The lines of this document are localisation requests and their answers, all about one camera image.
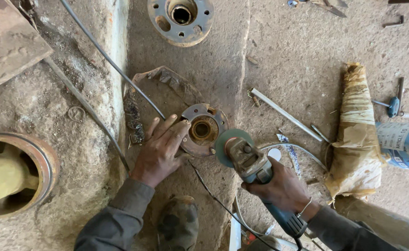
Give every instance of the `shoe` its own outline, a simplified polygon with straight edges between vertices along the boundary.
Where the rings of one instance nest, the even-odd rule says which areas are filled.
[[[195,199],[171,199],[161,213],[158,230],[159,251],[193,251],[198,236],[198,208]]]
[[[264,235],[262,237],[266,243],[270,244],[272,247],[277,250],[282,250],[279,241],[270,235]],[[255,239],[251,244],[245,249],[245,251],[273,251],[269,246],[265,245],[261,240]]]

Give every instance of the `hand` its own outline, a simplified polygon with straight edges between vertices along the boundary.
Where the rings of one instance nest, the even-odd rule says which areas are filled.
[[[146,131],[146,144],[130,174],[132,179],[155,188],[181,165],[184,156],[175,157],[175,154],[190,128],[190,122],[183,120],[173,125],[176,118],[172,114],[159,126],[159,118],[153,120]]]
[[[241,186],[253,195],[270,201],[282,211],[291,211],[294,214],[302,212],[304,207],[310,202],[310,195],[307,189],[299,181],[291,168],[284,167],[274,158],[268,157],[268,159],[273,170],[271,181],[265,185],[242,183]],[[320,206],[316,202],[312,202],[305,209],[301,217],[308,222],[319,209]]]

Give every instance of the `dusty floor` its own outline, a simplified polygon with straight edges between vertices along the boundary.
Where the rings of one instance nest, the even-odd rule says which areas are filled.
[[[156,34],[146,17],[144,1],[95,2],[99,5],[91,9],[89,1],[77,0],[73,8],[112,58],[121,66],[127,65],[129,76],[167,65],[194,83],[211,106],[222,108],[231,126],[251,133],[258,145],[276,142],[280,128],[291,142],[323,158],[325,143],[317,142],[265,104],[252,107],[246,91],[257,88],[302,123],[315,124],[335,140],[341,77],[348,61],[366,66],[370,93],[377,100],[387,101],[396,95],[397,78],[405,77],[403,110],[409,112],[409,4],[388,6],[385,1],[347,0],[349,8],[343,12],[348,18],[341,19],[311,4],[289,9],[284,0],[214,1],[218,14],[207,38],[191,48],[178,48]],[[37,3],[43,36],[56,51],[53,58],[123,141],[119,77],[110,71],[58,1]],[[399,14],[406,17],[404,26],[381,27],[382,23],[397,21]],[[245,55],[258,60],[259,65],[246,61]],[[162,85],[145,83],[140,87],[165,114],[185,109]],[[0,99],[0,131],[39,136],[55,148],[62,162],[52,200],[11,219],[0,219],[0,250],[71,250],[82,226],[107,204],[122,182],[119,160],[89,117],[81,124],[67,117],[68,108],[78,103],[43,63],[0,86],[0,96],[7,97]],[[142,121],[147,125],[156,114],[137,98]],[[388,119],[380,106],[375,106],[375,117],[381,122],[409,122]],[[128,150],[130,163],[137,152],[138,146]],[[285,152],[282,154],[287,162]],[[322,182],[321,168],[304,153],[298,154],[302,181],[316,178]],[[210,189],[229,205],[239,187],[238,177],[212,157],[195,161],[200,163]],[[328,200],[322,183],[309,189],[320,203]],[[181,194],[192,195],[199,204],[196,250],[218,248],[228,214],[211,200],[185,166],[157,189],[156,200],[149,205],[145,226],[135,242],[136,249],[153,249],[161,205],[172,195]],[[241,211],[253,229],[262,232],[272,225],[272,217],[256,197],[241,189],[238,194]],[[392,167],[383,170],[382,186],[369,201],[409,217],[409,171]],[[278,225],[272,234],[286,238]],[[317,250],[313,244],[306,247]]]

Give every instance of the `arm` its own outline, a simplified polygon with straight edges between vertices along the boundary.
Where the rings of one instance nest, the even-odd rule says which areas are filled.
[[[142,228],[142,216],[152,200],[154,188],[183,162],[184,156],[175,157],[175,154],[190,122],[185,120],[174,125],[176,119],[173,114],[160,125],[159,118],[154,119],[130,178],[110,205],[84,226],[74,250],[130,250],[133,237]]]
[[[242,187],[250,193],[276,207],[295,214],[302,212],[310,201],[310,195],[291,168],[284,167],[268,157],[272,164],[273,179],[265,185],[246,184]],[[321,207],[311,202],[301,219],[308,222],[308,228],[330,249],[334,251],[393,251],[391,244],[357,223],[338,215],[329,207]]]

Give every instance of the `wooden block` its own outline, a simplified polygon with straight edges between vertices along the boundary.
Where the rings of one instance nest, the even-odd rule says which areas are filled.
[[[0,84],[53,50],[9,0],[0,0]]]

